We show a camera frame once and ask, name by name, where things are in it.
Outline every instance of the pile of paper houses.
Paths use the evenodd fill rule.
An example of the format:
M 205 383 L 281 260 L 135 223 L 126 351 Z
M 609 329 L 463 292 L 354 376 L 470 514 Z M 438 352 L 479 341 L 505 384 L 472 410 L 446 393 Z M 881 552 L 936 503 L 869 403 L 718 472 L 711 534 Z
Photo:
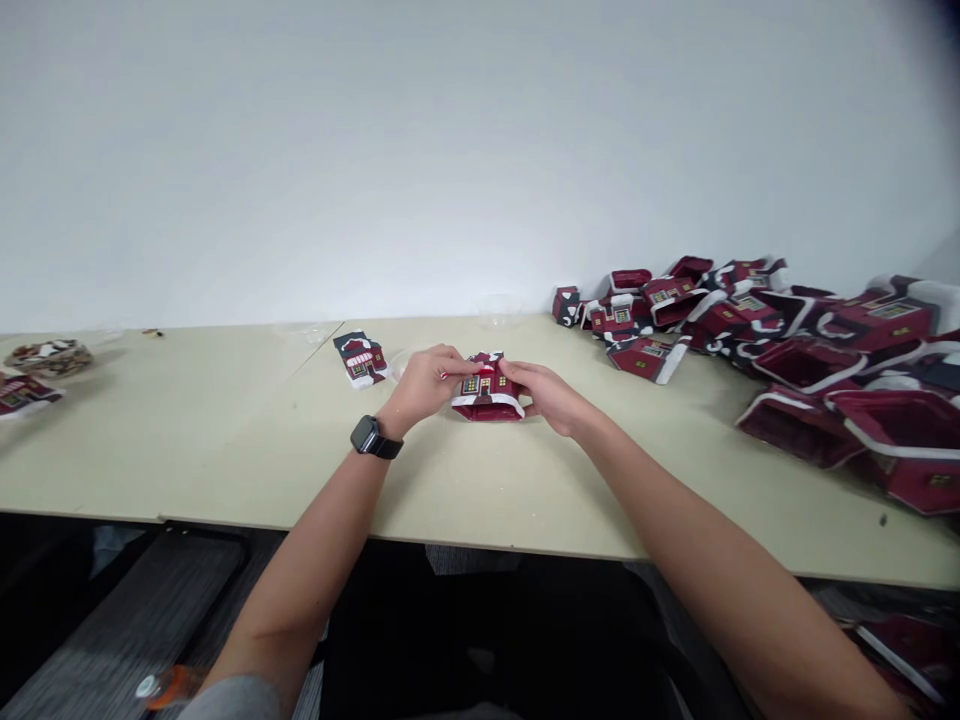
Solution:
M 881 276 L 844 299 L 791 285 L 782 259 L 688 256 L 661 277 L 614 271 L 597 300 L 558 288 L 553 315 L 658 384 L 688 347 L 724 357 L 768 383 L 744 432 L 818 467 L 852 461 L 921 513 L 960 511 L 960 287 Z

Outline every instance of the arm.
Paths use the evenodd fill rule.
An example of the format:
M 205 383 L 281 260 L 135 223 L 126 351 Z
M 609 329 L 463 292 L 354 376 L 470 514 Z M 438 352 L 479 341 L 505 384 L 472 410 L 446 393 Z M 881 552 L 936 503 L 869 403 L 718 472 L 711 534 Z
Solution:
M 415 353 L 377 414 L 381 432 L 402 440 L 478 367 L 446 345 Z M 290 717 L 327 619 L 370 532 L 389 465 L 373 455 L 347 454 L 263 571 L 201 692 L 234 675 L 256 675 L 276 688 L 284 717 Z
M 770 718 L 909 718 L 782 565 L 547 368 L 501 361 L 603 475 L 657 568 Z

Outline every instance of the forearm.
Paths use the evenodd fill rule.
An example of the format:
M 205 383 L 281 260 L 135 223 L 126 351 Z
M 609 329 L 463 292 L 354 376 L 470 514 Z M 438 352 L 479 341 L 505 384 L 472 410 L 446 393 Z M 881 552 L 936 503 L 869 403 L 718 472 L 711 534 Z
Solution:
M 820 717 L 905 717 L 853 644 L 749 535 L 609 418 L 590 418 L 574 439 L 670 587 L 768 717 L 811 710 Z M 814 699 L 825 702 L 813 708 Z
M 274 554 L 205 687 L 258 675 L 289 716 L 310 658 L 370 531 L 389 462 L 351 451 Z

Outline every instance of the watch face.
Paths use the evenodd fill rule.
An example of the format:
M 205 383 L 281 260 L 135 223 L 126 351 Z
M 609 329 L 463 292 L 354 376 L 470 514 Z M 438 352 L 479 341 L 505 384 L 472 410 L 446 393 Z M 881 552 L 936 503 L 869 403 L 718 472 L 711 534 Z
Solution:
M 364 415 L 350 434 L 350 442 L 357 449 L 357 452 L 366 452 L 370 445 L 371 436 L 376 437 L 379 430 L 376 420 L 369 415 Z

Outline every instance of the printed window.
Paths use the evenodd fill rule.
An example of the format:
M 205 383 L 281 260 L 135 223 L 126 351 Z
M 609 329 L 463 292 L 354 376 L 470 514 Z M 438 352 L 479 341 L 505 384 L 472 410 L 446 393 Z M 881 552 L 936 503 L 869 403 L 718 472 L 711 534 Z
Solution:
M 909 315 L 916 310 L 919 310 L 916 305 L 911 305 L 905 302 L 895 302 L 890 303 L 889 305 L 884 305 L 879 307 L 876 310 L 871 310 L 868 315 L 871 317 L 878 317 L 881 320 L 890 320 L 895 317 L 903 317 L 904 315 Z

